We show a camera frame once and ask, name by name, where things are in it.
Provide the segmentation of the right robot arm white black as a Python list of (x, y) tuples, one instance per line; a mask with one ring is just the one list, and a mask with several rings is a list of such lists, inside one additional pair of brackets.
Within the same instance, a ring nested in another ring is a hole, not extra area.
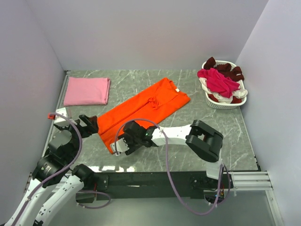
[(138, 123), (143, 120), (130, 120), (118, 129), (113, 143), (110, 144), (115, 155), (130, 155), (142, 146), (187, 146), (206, 162), (207, 184), (217, 188), (223, 182), (222, 133), (201, 120), (194, 120), (193, 123), (180, 127), (160, 127), (151, 122), (152, 125), (147, 128)]

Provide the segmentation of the orange t shirt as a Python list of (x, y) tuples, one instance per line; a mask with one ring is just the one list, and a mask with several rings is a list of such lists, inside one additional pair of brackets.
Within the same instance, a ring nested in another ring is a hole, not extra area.
[(190, 97), (180, 91), (172, 80), (163, 78), (134, 97), (119, 104), (97, 119), (98, 135), (111, 154), (118, 129), (132, 119), (148, 119), (160, 123), (185, 106)]

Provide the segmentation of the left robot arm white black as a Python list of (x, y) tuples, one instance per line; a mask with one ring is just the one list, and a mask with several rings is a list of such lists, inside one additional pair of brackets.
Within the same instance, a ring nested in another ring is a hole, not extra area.
[(67, 126), (59, 126), (48, 143), (45, 155), (32, 173), (28, 189), (7, 226), (45, 226), (57, 213), (58, 206), (66, 203), (81, 189), (94, 183), (94, 172), (86, 165), (75, 166), (63, 186), (51, 195), (71, 165), (78, 159), (83, 139), (98, 132), (97, 117), (80, 115), (73, 121), (63, 117)]

